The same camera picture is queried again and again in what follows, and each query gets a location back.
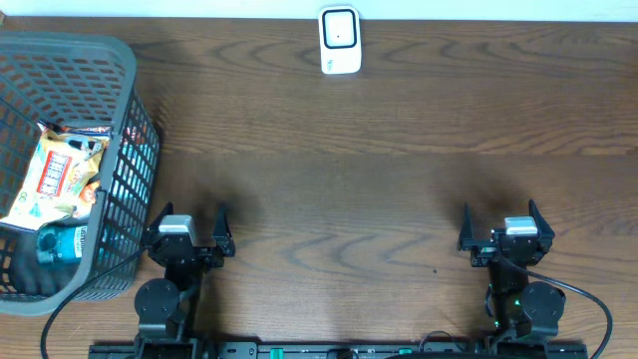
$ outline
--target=dark brown wooden surface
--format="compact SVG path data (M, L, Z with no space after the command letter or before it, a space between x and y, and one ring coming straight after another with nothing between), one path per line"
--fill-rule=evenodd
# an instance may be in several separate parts
M316 21L8 18L6 29L117 36L164 136L156 214L172 200L204 240L233 209L237 257L205 280L198 325L281 340L418 340L492 329L485 269L456 252L462 204L481 233L536 199L557 238L537 270L603 299L604 357L638 352L638 25L362 24L355 75L324 76ZM137 333L136 286L73 303L53 358ZM593 352L605 322L567 293L560 338ZM0 316L0 357L38 355L45 317Z

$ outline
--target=food package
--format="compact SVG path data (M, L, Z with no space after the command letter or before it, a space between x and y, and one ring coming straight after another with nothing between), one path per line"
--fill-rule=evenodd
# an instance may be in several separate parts
M74 264L82 260L87 225L47 225L38 231L36 258L43 265Z
M0 222L26 230L72 215L80 192L98 172L107 139L44 129L9 215Z
M73 211L73 218L82 219L91 214L91 207L96 202L96 189L100 186L100 181L94 181L85 185L84 189L80 192L78 200L76 201L76 207Z
M69 135L84 135L95 139L100 140L108 140L111 137L111 128L110 127L95 127L95 128L71 128L71 127L60 127L57 129L56 133L58 134L69 134Z

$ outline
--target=white plug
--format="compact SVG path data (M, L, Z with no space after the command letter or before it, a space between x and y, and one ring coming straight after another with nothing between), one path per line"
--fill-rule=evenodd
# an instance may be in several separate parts
M361 69L361 31L355 8L336 6L321 10L319 40L324 74L351 74Z

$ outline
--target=gray plastic basket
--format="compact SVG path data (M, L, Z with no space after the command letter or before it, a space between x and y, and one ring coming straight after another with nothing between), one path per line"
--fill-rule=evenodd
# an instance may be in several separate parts
M100 165L100 190L88 219L82 261L38 265L34 233L0 231L0 313L41 315L73 290L139 249L148 218L160 144L135 88L136 59L110 37L0 32L0 213L20 189L38 143L38 120L71 127L112 127ZM135 262L77 299L118 296Z

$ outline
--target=wire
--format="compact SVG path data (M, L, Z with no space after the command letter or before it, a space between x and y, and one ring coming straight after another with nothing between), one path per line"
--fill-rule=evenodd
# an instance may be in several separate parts
M489 307L489 300L491 299L491 284L487 287L487 293L485 294L485 312L487 316L493 318L494 315L491 313L491 308Z
M450 340L452 340L452 342L457 346L457 348L459 348L459 350L461 350L462 352L464 352L465 350L461 347L461 345L459 345L459 343L457 343L457 341L455 340L455 337L453 337L452 335L450 335L450 333L448 333L445 330L435 330L432 331L430 333L428 333L428 335L426 335L422 340L421 343L419 343L419 352L423 353L424 351L424 346L426 345L426 343L428 342L428 339L430 339L431 336L433 335L437 335L437 334L444 334L446 336L448 336L450 338Z
M357 351L354 349L350 349L350 351L340 354L339 356L337 356L337 359L345 359L348 357L348 354L353 354L353 359L359 359L359 353L357 353Z
M509 265L512 269L527 274L530 277L534 277L536 279L540 279L543 281L546 281L548 283L554 284L554 285L558 285L561 286L563 288L569 289L574 293L580 294L582 296L584 296L585 298L593 301L594 303L598 304L598 306L602 309L603 312L605 312L605 316L607 317L607 330L605 331L605 336L602 339L602 342L600 343L600 345L598 346L598 349L596 349L596 351L594 352L594 354L590 357L590 359L597 359L598 357L600 357L600 354L602 354L603 350L605 350L605 347L607 346L607 343L609 343L609 339L611 338L611 332L613 330L614 327L614 318L611 315L611 311L609 310L609 308L607 308L607 305L605 305L605 303L603 303L602 300L598 299L595 295L586 292L578 287L575 287L573 285L569 285L565 282L561 282L560 280L542 275L542 274L538 274L538 273L534 273L532 271L529 271L527 269L521 268L518 265L514 264L511 262L511 260L509 260L508 258L506 258L502 252L500 251L500 247L497 246L496 247L498 250L498 254L500 254L500 258L505 262L505 264Z
M80 294L83 290L87 289L91 284L93 284L94 282L96 282L98 279L109 275L113 272L115 272L116 270L122 268L123 266L131 263L132 261L136 260L139 256L142 255L142 253L144 253L144 251L147 250L146 247L142 247L140 248L137 252L131 254L127 259L121 261L118 265L114 266L113 268L104 271L98 275L96 275L95 277L87 280L84 284L82 284L81 286L78 287L78 289L74 290L73 293L69 294L63 301L62 303L60 303L60 305L58 305L58 307L56 308L56 310L53 311L53 313L51 313L51 316L49 317L49 320L47 320L47 324L44 325L44 329L42 329L42 336L40 336L40 354L42 354L42 359L49 359L49 354L47 354L47 335L49 335L49 329L51 329L51 325L53 324L53 321L56 320L56 317L58 316L58 314L60 314L60 312L62 311L62 309L64 309L64 307L69 304L70 301L73 300L73 298L75 298L78 294Z

